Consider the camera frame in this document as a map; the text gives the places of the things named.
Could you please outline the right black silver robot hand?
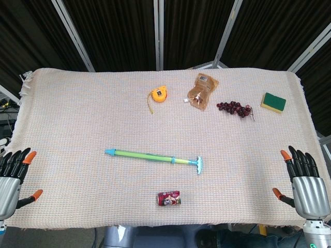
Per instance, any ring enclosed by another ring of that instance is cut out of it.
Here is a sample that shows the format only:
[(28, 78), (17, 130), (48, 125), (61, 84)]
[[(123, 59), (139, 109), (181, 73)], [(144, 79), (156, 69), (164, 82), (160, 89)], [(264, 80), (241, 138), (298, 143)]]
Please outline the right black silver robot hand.
[(282, 194), (277, 188), (273, 188), (274, 195), (307, 220), (326, 218), (330, 215), (330, 203), (314, 158), (292, 146), (289, 146), (289, 151), (282, 149), (280, 153), (286, 163), (293, 197)]

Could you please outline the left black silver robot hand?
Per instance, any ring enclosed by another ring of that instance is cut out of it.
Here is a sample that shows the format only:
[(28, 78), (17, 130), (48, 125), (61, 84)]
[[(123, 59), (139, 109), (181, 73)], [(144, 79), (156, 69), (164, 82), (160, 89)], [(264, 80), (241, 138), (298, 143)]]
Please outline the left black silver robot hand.
[(19, 199), (21, 187), (36, 151), (30, 148), (9, 152), (1, 157), (1, 221), (10, 218), (17, 209), (35, 202), (43, 193), (37, 190), (28, 198)]

